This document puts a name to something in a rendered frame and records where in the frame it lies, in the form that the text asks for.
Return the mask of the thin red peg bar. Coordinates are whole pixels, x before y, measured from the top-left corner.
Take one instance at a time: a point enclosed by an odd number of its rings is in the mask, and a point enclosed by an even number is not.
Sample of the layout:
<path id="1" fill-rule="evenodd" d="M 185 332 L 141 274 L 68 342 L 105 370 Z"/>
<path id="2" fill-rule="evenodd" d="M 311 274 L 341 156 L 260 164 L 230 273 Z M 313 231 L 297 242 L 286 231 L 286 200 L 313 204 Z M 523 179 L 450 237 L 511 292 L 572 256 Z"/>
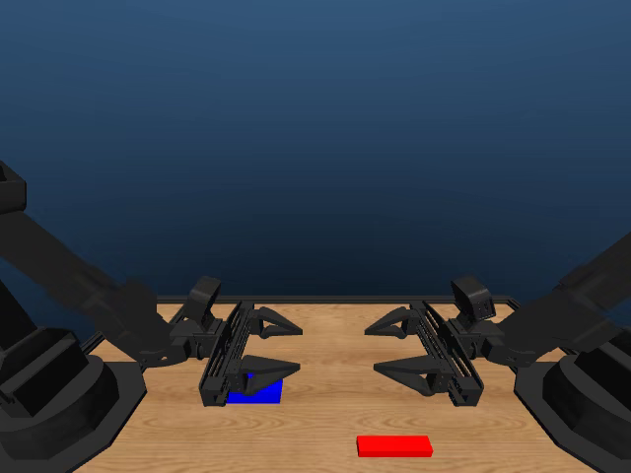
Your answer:
<path id="1" fill-rule="evenodd" d="M 425 457 L 433 455 L 434 448 L 427 436 L 357 436 L 359 457 Z"/>

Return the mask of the blue hollow socket block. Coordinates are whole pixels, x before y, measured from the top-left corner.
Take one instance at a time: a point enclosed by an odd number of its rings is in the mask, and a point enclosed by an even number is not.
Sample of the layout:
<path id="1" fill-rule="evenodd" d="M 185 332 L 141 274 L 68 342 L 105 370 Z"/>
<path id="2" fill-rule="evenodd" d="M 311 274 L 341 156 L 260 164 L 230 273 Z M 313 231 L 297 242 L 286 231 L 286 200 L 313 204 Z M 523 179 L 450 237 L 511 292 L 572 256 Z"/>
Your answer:
<path id="1" fill-rule="evenodd" d="M 282 398 L 283 380 L 279 379 L 252 395 L 230 392 L 228 404 L 279 404 Z"/>

